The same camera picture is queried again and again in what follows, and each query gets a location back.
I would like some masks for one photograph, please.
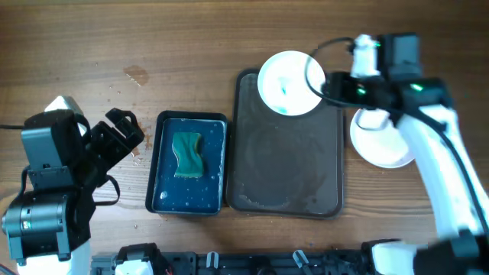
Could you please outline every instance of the teal object on plate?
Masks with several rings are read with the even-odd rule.
[[[172,148],[176,156],[177,167],[175,176],[200,178],[204,174],[202,158],[199,149],[199,133],[178,132],[173,135]]]

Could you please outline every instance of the teal cloth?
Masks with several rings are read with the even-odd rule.
[[[175,176],[200,178],[204,174],[202,158],[197,152],[199,133],[178,132],[173,135],[173,152],[178,163]]]

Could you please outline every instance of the wooden surface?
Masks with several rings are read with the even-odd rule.
[[[247,215],[229,208],[213,218],[182,218],[144,208],[160,112],[222,112],[231,119],[235,78],[242,69],[283,50],[309,52],[334,37],[418,32],[426,75],[448,83],[468,152],[481,182],[489,180],[485,1],[41,4],[0,8],[0,123],[22,124],[56,96],[71,95],[91,125],[112,107],[131,109],[147,135],[139,155],[127,156],[110,171],[121,185],[121,200],[98,208],[92,218],[94,254],[144,242],[156,242],[162,251],[203,253],[358,248],[377,238],[432,241],[432,210],[416,166],[373,167],[349,137],[345,208],[335,220]],[[349,60],[340,50],[319,57],[335,69],[347,69]],[[128,72],[138,72],[143,79],[134,79],[144,84]],[[20,132],[0,130],[1,213],[15,197],[26,164]],[[98,200],[114,196],[109,185],[95,194]],[[12,266],[5,237],[0,251],[0,262]]]

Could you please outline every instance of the white plate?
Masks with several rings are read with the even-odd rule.
[[[382,168],[399,168],[414,160],[414,156],[410,153],[399,131],[392,125],[392,121],[388,121],[384,130],[366,131],[355,123],[359,112],[360,110],[351,120],[350,138],[353,147],[361,157]],[[363,128],[366,128],[366,125],[381,125],[381,120],[386,117],[386,112],[382,110],[364,111],[361,119],[363,117],[369,119],[369,121],[359,121]],[[374,117],[377,117],[378,121],[372,121]]]
[[[302,115],[313,110],[321,98],[310,91],[304,77],[309,55],[288,50],[272,56],[258,74],[258,91],[264,103],[281,115]],[[314,59],[307,72],[316,91],[321,90],[325,75]]]

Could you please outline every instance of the wooden table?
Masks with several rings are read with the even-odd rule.
[[[160,112],[221,112],[231,119],[241,70],[283,50],[309,52],[334,37],[416,31],[425,73],[448,83],[467,150],[481,181],[489,180],[487,2],[108,0],[92,5],[75,0],[77,5],[45,5],[57,2],[9,6],[0,1],[6,5],[0,8],[0,123],[22,124],[58,95],[74,97],[91,125],[112,107],[137,115],[147,139],[139,155],[127,156],[110,171],[122,195],[117,205],[98,208],[92,218],[94,254],[144,242],[156,242],[162,251],[205,253],[358,248],[378,238],[433,241],[432,210],[416,166],[373,167],[349,137],[345,208],[335,220],[247,215],[229,208],[212,218],[184,218],[144,208]],[[326,68],[350,66],[339,48],[318,60]],[[146,83],[139,86],[126,75],[134,72],[131,66],[144,70]],[[348,119],[354,111],[348,111]],[[20,132],[0,130],[1,213],[15,197],[27,163]],[[115,192],[107,185],[95,197],[113,199]],[[5,237],[0,250],[0,262],[13,267]]]

